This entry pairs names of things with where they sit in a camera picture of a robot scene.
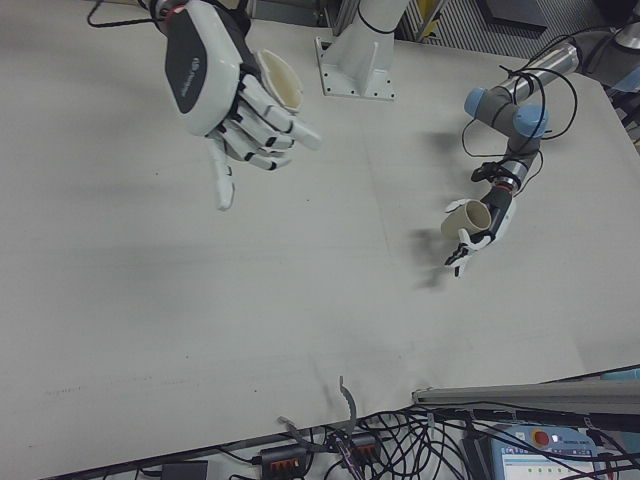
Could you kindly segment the robot hand white grey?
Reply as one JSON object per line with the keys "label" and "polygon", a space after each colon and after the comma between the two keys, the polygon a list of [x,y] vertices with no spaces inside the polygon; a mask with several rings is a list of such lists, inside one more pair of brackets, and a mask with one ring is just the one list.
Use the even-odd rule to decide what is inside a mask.
{"label": "robot hand white grey", "polygon": [[287,165],[289,150],[320,148],[320,134],[299,119],[302,82],[281,56],[252,51],[246,4],[177,1],[159,28],[167,39],[165,75],[186,129],[208,140],[217,207],[235,196],[230,160],[266,171]]}
{"label": "robot hand white grey", "polygon": [[444,237],[458,242],[444,265],[454,276],[463,275],[471,257],[499,241],[516,212],[512,190],[505,185],[492,186],[480,200],[463,198],[445,207],[447,217],[440,230]]}

